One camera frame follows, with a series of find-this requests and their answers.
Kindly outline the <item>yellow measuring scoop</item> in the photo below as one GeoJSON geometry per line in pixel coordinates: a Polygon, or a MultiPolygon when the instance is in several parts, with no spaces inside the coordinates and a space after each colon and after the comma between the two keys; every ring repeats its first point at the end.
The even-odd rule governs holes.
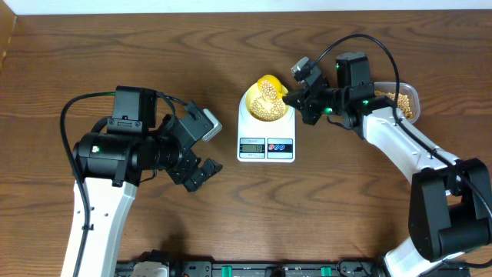
{"type": "Polygon", "coordinates": [[[278,78],[273,75],[264,75],[257,81],[257,87],[262,98],[275,100],[286,96],[287,89],[278,78]]]}

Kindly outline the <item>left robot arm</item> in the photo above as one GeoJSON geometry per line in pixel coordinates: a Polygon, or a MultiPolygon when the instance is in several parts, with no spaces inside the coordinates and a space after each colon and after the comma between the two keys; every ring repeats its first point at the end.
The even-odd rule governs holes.
{"type": "Polygon", "coordinates": [[[211,140],[221,123],[208,109],[150,88],[118,86],[111,116],[70,146],[66,115],[80,95],[67,102],[59,125],[74,184],[74,214],[63,276],[113,276],[125,221],[144,171],[165,171],[176,185],[197,191],[223,166],[202,160],[192,148],[211,140]]]}

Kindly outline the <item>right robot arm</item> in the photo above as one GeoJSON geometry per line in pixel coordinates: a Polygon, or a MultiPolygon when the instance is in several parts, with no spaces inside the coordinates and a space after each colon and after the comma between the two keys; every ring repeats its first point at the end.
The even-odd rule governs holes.
{"type": "Polygon", "coordinates": [[[387,96],[376,95],[363,52],[336,59],[332,88],[316,62],[304,57],[292,68],[302,88],[283,97],[315,125],[340,115],[352,130],[380,149],[411,184],[409,237],[383,257],[375,276],[422,276],[442,265],[469,269],[458,256],[491,243],[491,184],[479,159],[462,160],[416,129],[387,96]]]}

